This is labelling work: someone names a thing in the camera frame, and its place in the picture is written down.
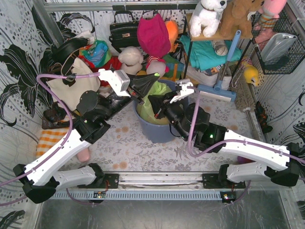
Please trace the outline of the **green plastic trash bag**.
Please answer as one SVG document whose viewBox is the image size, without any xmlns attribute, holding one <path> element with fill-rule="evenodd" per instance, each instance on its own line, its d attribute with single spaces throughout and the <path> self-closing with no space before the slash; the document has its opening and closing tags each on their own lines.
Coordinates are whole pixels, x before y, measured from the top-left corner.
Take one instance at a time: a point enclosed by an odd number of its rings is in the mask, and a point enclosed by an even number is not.
<svg viewBox="0 0 305 229">
<path fill-rule="evenodd" d="M 151 102 L 149 96 L 163 96 L 171 91 L 172 89 L 166 83 L 156 81 L 148 94 L 143 98 L 143 103 L 136 105 L 136 112 L 140 118 L 153 125 L 168 125 L 169 120 L 166 117 L 163 116 L 161 119 L 155 118 L 156 102 L 154 100 Z"/>
</svg>

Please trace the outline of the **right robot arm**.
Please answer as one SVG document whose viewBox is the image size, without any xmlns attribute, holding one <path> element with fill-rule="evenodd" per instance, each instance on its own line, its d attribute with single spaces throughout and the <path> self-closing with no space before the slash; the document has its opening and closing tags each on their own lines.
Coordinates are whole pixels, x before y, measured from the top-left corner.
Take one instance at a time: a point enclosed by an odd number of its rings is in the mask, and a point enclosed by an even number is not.
<svg viewBox="0 0 305 229">
<path fill-rule="evenodd" d="M 302 179 L 300 172 L 305 161 L 298 156 L 297 144 L 267 144 L 213 124 L 209 113 L 199 106 L 199 101 L 183 110 L 180 101 L 196 91 L 194 87 L 188 87 L 186 92 L 149 95 L 148 99 L 155 118 L 166 117 L 170 126 L 187 142 L 191 157 L 197 158 L 207 153 L 229 153 L 251 160 L 250 163 L 241 165 L 222 165 L 217 184 L 227 186 L 266 178 L 274 184 L 293 187 Z"/>
</svg>

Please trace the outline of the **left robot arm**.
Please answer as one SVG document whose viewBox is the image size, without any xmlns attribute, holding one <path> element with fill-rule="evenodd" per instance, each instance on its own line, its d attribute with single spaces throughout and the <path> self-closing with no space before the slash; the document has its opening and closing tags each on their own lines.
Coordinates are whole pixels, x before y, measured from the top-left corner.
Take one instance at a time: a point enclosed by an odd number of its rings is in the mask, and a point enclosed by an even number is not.
<svg viewBox="0 0 305 229">
<path fill-rule="evenodd" d="M 107 123 L 131 101 L 138 103 L 148 94 L 152 85 L 159 79 L 157 73 L 129 77 L 123 70 L 104 70 L 85 75 L 40 74 L 38 83 L 47 89 L 42 78 L 85 79 L 97 77 L 107 81 L 113 93 L 104 98 L 93 90 L 81 94 L 77 110 L 79 115 L 73 118 L 64 102 L 58 100 L 69 117 L 69 129 L 50 150 L 33 162 L 18 164 L 13 172 L 23 184 L 25 196 L 40 204 L 50 199 L 58 190 L 71 187 L 108 188 L 105 173 L 96 163 L 90 163 L 75 170 L 60 171 L 60 168 L 72 157 L 99 140 L 109 129 Z"/>
</svg>

